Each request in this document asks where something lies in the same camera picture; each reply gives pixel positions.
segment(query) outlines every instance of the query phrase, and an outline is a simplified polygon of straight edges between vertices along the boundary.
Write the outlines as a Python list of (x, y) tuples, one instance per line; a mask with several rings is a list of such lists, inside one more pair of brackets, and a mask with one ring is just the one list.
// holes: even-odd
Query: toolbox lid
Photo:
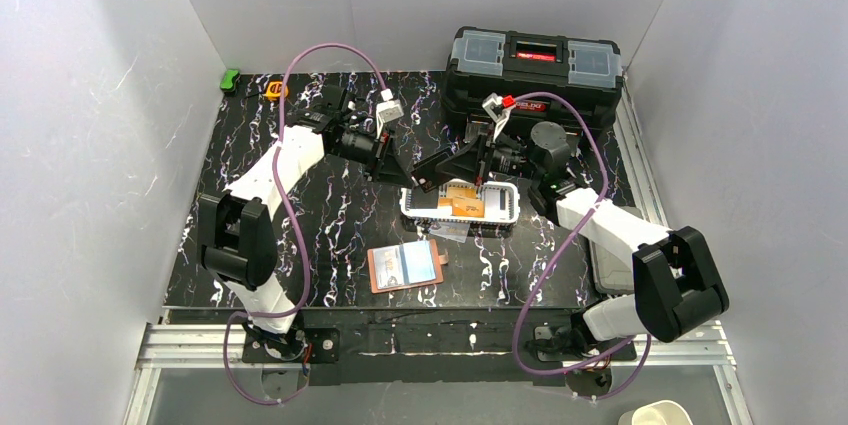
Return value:
[(608, 43), (568, 41), (568, 83), (615, 88), (621, 76), (621, 55)]
[(504, 43), (506, 34), (465, 30), (453, 41), (451, 60), (459, 60), (456, 69), (460, 72), (500, 77)]

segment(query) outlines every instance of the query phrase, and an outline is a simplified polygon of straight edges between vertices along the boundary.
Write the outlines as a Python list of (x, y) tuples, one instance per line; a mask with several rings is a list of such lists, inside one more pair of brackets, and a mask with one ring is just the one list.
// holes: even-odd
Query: white connector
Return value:
[(486, 112), (486, 115), (488, 115), (489, 118), (491, 118), (493, 122), (497, 123), (498, 120), (500, 120), (501, 117), (500, 117), (500, 115), (498, 115), (495, 112), (494, 109), (497, 106), (503, 106), (503, 97), (501, 97), (497, 93), (493, 93), (493, 94), (489, 95), (488, 97), (486, 97), (485, 100), (483, 100), (482, 106), (483, 106), (483, 111)]
[(400, 101), (392, 95), (392, 91), (384, 89), (380, 92), (383, 101), (377, 104), (375, 115), (377, 117), (377, 136), (383, 132), (383, 126), (403, 116), (403, 106)]

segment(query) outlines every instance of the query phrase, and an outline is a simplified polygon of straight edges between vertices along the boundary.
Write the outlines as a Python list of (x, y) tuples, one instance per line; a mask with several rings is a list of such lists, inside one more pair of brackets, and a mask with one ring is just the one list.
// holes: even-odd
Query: yellow tape measure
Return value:
[[(271, 82), (268, 84), (268, 89), (265, 90), (265, 97), (269, 100), (276, 100), (280, 98), (283, 91), (283, 82)], [(289, 96), (289, 87), (286, 87), (286, 96)]]

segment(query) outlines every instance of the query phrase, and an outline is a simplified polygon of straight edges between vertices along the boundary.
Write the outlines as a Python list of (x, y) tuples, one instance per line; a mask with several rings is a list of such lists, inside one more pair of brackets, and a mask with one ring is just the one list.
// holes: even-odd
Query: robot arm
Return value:
[[(317, 103), (295, 114), (282, 143), (275, 142), (223, 194), (204, 193), (198, 200), (198, 261), (238, 296), (248, 313), (294, 308), (274, 275), (278, 255), (272, 222), (282, 203), (272, 171), (274, 154), (285, 157), (277, 169), (284, 190), (328, 154), (363, 164), (368, 180), (412, 186), (397, 159), (390, 126), (402, 115), (400, 104), (391, 92), (383, 92), (375, 133), (365, 126), (370, 117), (354, 111), (356, 101), (343, 88), (325, 86)], [(253, 325), (261, 330), (257, 333), (280, 337), (289, 333), (294, 319), (254, 317)]]
[(561, 343), (586, 350), (640, 333), (671, 342), (728, 309), (727, 293), (700, 232), (689, 227), (671, 231), (610, 200), (596, 205), (598, 195), (573, 171), (575, 159), (560, 125), (537, 123), (520, 142), (500, 133), (513, 104), (512, 97), (489, 96), (483, 109), (492, 122), (466, 137), (466, 145), (456, 152), (441, 150), (419, 162), (413, 175), (425, 191), (451, 178), (479, 186), (490, 172), (529, 178), (533, 208), (571, 230), (597, 207), (580, 234), (632, 264), (635, 290), (575, 314), (571, 336)]
[[(634, 293), (599, 302), (572, 317), (572, 345), (591, 348), (614, 338), (650, 333), (671, 342), (727, 311), (730, 302), (704, 236), (691, 227), (673, 231), (634, 217), (574, 180), (534, 187), (540, 213), (574, 229), (592, 207), (580, 235), (631, 263)], [(545, 206), (555, 203), (555, 208)], [(679, 270), (675, 276), (673, 269)]]

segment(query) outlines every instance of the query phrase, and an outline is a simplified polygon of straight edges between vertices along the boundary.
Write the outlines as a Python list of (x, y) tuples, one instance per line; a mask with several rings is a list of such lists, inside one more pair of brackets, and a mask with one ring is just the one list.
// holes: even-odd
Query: orange object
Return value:
[[(282, 93), (281, 93), (282, 91), (283, 91), (283, 82), (271, 82), (271, 83), (268, 84), (268, 88), (265, 90), (265, 96), (269, 100), (276, 100), (276, 99), (280, 98), (280, 95), (282, 95)], [(285, 92), (286, 92), (285, 95), (288, 97), (289, 96), (289, 87), (286, 87)]]
[(476, 198), (456, 197), (453, 199), (451, 206), (453, 207), (453, 216), (455, 217), (483, 218), (486, 214), (483, 200)]
[(477, 199), (477, 191), (468, 187), (452, 187), (448, 186), (445, 194), (448, 198), (471, 198)]

